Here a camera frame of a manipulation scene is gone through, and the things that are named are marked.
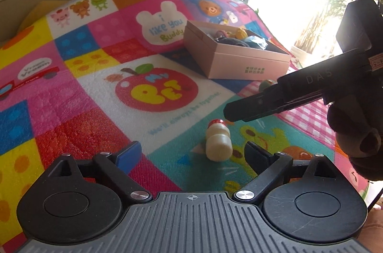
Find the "white toy milk bottle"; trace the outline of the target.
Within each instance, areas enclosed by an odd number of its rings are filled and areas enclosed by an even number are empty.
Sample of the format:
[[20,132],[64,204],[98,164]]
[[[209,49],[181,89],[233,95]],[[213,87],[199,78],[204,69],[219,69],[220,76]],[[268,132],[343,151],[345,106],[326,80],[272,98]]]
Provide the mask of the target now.
[[224,120],[214,119],[208,124],[205,152],[213,162],[224,162],[232,156],[231,133]]

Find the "yellow toy corn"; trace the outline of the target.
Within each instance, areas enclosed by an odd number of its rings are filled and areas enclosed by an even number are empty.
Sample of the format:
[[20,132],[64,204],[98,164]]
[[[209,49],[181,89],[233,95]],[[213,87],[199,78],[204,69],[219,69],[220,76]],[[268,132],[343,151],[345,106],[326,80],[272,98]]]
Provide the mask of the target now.
[[235,38],[238,39],[238,40],[243,40],[243,39],[246,39],[248,37],[248,34],[247,34],[247,31],[242,29],[242,28],[238,28],[235,32]]

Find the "pink round toy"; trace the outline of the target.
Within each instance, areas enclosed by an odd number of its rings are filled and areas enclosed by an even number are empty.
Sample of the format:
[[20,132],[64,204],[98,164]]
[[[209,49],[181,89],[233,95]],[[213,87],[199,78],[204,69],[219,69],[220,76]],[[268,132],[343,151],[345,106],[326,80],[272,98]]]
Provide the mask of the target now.
[[228,34],[226,31],[218,30],[215,32],[215,39],[228,38]]

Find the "blue wet wipes pack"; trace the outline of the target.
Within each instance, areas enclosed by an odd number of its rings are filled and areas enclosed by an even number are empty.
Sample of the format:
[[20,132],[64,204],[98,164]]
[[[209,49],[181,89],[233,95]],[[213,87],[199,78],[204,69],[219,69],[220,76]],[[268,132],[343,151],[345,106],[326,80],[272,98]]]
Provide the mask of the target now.
[[249,47],[258,49],[258,50],[266,50],[268,46],[264,38],[255,36],[255,35],[244,38],[243,42],[247,44]]

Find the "black plush toy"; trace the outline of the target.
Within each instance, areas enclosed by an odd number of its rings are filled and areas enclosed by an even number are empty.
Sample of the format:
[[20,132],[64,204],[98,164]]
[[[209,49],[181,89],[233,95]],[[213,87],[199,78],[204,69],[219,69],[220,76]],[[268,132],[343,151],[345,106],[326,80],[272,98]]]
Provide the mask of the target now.
[[241,47],[249,47],[249,45],[246,44],[245,42],[243,42],[243,41],[241,41],[239,39],[235,39],[235,38],[229,38],[229,37],[220,36],[219,38],[216,38],[214,40],[217,43],[219,43],[219,44],[237,45],[237,46],[241,46]]

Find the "pink cardboard box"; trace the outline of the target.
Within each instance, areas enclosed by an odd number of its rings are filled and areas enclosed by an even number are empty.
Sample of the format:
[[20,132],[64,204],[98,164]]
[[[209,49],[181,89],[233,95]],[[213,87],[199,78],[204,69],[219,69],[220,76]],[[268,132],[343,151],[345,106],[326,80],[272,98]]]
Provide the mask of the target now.
[[218,33],[236,33],[237,27],[188,21],[184,46],[209,79],[277,80],[286,74],[291,55],[271,42],[264,50],[218,42]]

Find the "colourful cartoon play mat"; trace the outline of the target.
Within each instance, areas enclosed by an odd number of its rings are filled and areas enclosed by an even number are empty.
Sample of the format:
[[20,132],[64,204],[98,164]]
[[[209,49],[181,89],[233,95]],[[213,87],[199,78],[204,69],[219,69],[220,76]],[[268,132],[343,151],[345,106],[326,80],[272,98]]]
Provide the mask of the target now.
[[208,123],[254,94],[258,81],[211,80],[184,48],[188,21],[248,29],[274,41],[240,0],[66,0],[1,48],[1,251],[25,237],[16,208],[61,154],[77,160],[138,141],[131,177],[146,190],[226,191],[254,178],[248,141],[306,159],[321,152],[361,195],[368,183],[339,150],[321,101],[228,123],[226,162],[204,153]]

